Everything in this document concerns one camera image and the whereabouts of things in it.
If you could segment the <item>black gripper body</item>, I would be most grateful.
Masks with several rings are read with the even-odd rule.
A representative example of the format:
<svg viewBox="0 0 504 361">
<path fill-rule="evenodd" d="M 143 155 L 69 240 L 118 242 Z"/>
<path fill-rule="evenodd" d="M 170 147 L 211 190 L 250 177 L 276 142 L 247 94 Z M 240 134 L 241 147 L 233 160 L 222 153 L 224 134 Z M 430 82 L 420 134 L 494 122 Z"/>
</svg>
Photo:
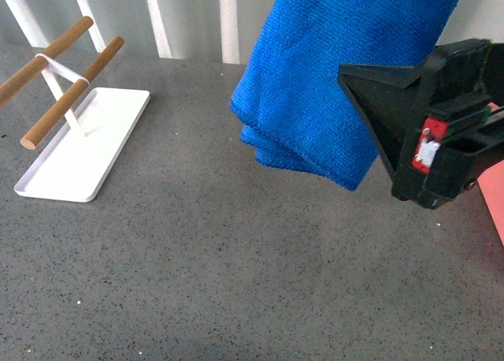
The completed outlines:
<svg viewBox="0 0 504 361">
<path fill-rule="evenodd" d="M 338 81 L 400 200 L 435 209 L 503 159 L 503 46 L 467 39 L 419 65 L 343 64 Z"/>
</svg>

